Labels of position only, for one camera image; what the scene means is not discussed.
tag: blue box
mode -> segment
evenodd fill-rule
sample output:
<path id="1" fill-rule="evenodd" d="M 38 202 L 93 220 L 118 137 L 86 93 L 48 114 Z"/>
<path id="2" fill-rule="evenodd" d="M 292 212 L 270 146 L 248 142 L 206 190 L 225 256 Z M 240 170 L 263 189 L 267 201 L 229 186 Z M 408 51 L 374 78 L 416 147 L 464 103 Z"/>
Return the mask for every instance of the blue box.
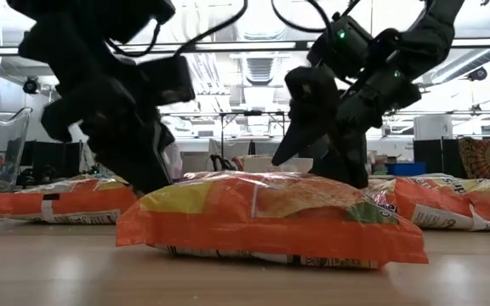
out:
<path id="1" fill-rule="evenodd" d="M 403 162 L 396 164 L 386 164 L 389 175 L 414 176 L 426 173 L 426 163 L 424 162 Z"/>

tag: snack bag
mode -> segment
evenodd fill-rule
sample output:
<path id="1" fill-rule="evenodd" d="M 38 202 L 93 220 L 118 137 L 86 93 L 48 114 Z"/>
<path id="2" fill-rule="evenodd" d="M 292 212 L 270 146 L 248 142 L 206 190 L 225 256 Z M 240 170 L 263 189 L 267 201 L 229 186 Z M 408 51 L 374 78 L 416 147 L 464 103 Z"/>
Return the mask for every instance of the snack bag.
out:
<path id="1" fill-rule="evenodd" d="M 0 217 L 50 224 L 115 224 L 134 192 L 112 178 L 71 178 L 16 193 L 0 193 Z"/>
<path id="2" fill-rule="evenodd" d="M 488 179 L 397 178 L 367 193 L 423 229 L 490 230 Z"/>
<path id="3" fill-rule="evenodd" d="M 426 264 L 415 225 L 360 190 L 300 173 L 202 173 L 142 197 L 117 245 L 172 254 L 375 269 Z"/>

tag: pipe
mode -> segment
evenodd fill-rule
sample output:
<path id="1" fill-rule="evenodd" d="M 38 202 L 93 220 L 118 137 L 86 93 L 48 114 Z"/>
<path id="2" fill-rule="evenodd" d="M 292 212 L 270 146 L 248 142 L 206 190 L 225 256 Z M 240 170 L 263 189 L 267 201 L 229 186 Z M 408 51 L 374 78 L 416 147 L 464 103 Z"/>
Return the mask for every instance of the pipe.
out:
<path id="1" fill-rule="evenodd" d="M 203 69 L 205 70 L 205 74 L 207 76 L 207 79 L 209 80 L 209 83 L 211 84 L 211 90 L 209 90 L 210 94 L 213 94 L 214 92 L 219 91 L 219 84 L 215 80 L 213 70 L 210 67 L 210 64 L 207 61 L 207 57 L 205 54 L 199 54 L 198 59 L 202 62 Z"/>
<path id="2" fill-rule="evenodd" d="M 206 62 L 209 65 L 215 84 L 217 84 L 218 94 L 223 94 L 225 91 L 225 85 L 221 81 L 219 70 L 217 69 L 216 57 L 214 54 L 206 54 Z"/>
<path id="3" fill-rule="evenodd" d="M 205 86 L 207 90 L 205 91 L 206 93 L 210 94 L 211 93 L 211 88 L 214 85 L 213 79 L 211 76 L 208 74 L 208 69 L 203 63 L 202 60 L 202 55 L 203 54 L 194 54 L 194 60 L 195 62 L 193 63 L 195 69 L 198 71 L 198 76 L 200 77 L 200 80 L 205 83 Z"/>
<path id="4" fill-rule="evenodd" d="M 283 26 L 276 16 L 266 14 L 266 10 L 271 11 L 270 2 L 267 0 L 255 0 L 249 3 L 248 12 L 243 16 L 243 20 L 236 24 L 237 41 L 283 41 L 287 34 L 287 27 Z M 270 19 L 273 20 L 273 27 L 261 28 L 255 26 L 260 22 L 259 16 L 262 16 L 262 22 L 270 23 Z M 271 55 L 266 54 L 264 58 L 255 56 L 254 59 L 248 59 L 244 54 L 244 60 L 242 61 L 242 72 L 245 78 L 253 85 L 268 85 L 273 77 L 278 72 L 281 59 L 273 58 Z"/>
<path id="5" fill-rule="evenodd" d="M 196 62 L 191 62 L 191 60 L 188 61 L 190 64 L 191 68 L 191 73 L 194 74 L 194 77 L 196 78 L 197 82 L 202 84 L 202 93 L 208 93 L 209 92 L 209 84 L 205 80 L 204 77 L 202 77 L 202 72 L 200 71 L 200 68 L 196 64 Z"/>
<path id="6" fill-rule="evenodd" d="M 472 50 L 431 75 L 434 84 L 449 82 L 490 62 L 490 48 Z"/>

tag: black cable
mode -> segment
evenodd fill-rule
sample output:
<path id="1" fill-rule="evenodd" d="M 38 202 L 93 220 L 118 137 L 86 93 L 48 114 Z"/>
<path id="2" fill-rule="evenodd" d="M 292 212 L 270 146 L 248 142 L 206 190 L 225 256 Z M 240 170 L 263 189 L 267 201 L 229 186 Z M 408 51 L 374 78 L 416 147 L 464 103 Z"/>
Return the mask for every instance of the black cable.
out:
<path id="1" fill-rule="evenodd" d="M 349 6 L 345 10 L 345 12 L 342 14 L 342 16 L 347 16 L 354 8 L 355 6 L 360 2 L 361 0 L 349 0 Z"/>
<path id="2" fill-rule="evenodd" d="M 183 43 L 177 49 L 177 51 L 175 51 L 174 57 L 180 56 L 188 48 L 190 48 L 191 46 L 194 46 L 197 42 L 201 41 L 203 38 L 208 37 L 209 35 L 214 34 L 214 33 L 218 32 L 218 31 L 226 28 L 227 26 L 231 26 L 234 23 L 236 23 L 236 21 L 238 21 L 240 18 L 243 17 L 243 15 L 245 14 L 245 12 L 247 11 L 247 8 L 248 8 L 248 0 L 243 0 L 243 7 L 239 10 L 239 12 L 237 12 L 237 14 L 233 15 L 232 17 L 230 17 L 227 21 L 225 21 L 225 22 L 223 22 L 223 23 L 221 23 L 219 25 L 216 25 L 216 26 L 210 28 L 209 30 L 205 31 L 202 34 L 199 34 L 198 36 L 192 38 L 188 42 Z"/>
<path id="3" fill-rule="evenodd" d="M 306 33 L 323 33 L 324 31 L 327 31 L 328 32 L 327 38 L 332 39 L 333 38 L 332 25 L 330 24 L 330 19 L 328 18 L 327 14 L 324 12 L 324 9 L 322 9 L 321 5 L 319 5 L 319 3 L 315 0 L 305 0 L 305 1 L 311 4 L 313 8 L 315 8 L 317 13 L 319 13 L 319 15 L 322 18 L 322 22 L 324 22 L 324 26 L 325 26 L 324 29 L 306 28 L 301 25 L 296 25 L 290 20 L 284 18 L 279 12 L 279 10 L 277 9 L 275 0 L 271 0 L 271 8 L 273 9 L 273 12 L 276 14 L 277 18 L 288 27 Z"/>
<path id="4" fill-rule="evenodd" d="M 129 53 L 124 50 L 122 50 L 120 47 L 118 47 L 114 42 L 112 42 L 110 39 L 106 39 L 105 42 L 109 45 L 109 47 L 113 48 L 115 50 L 115 53 L 128 56 L 130 58 L 140 58 L 143 57 L 147 54 L 149 54 L 152 51 L 152 48 L 154 48 L 154 45 L 157 43 L 158 35 L 160 35 L 160 30 L 162 29 L 162 25 L 157 23 L 157 26 L 154 28 L 154 33 L 152 34 L 152 40 L 151 43 L 149 44 L 149 47 L 145 49 L 145 51 L 141 53 Z"/>

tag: table surface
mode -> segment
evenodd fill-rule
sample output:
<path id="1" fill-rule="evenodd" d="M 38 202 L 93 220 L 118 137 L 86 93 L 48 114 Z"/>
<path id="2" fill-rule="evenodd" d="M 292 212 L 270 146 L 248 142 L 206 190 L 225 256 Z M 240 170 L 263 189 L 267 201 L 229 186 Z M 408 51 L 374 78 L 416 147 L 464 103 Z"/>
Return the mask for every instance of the table surface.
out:
<path id="1" fill-rule="evenodd" d="M 114 233 L 0 220 L 0 306 L 490 305 L 490 233 L 426 232 L 429 265 L 379 271 L 171 258 Z"/>

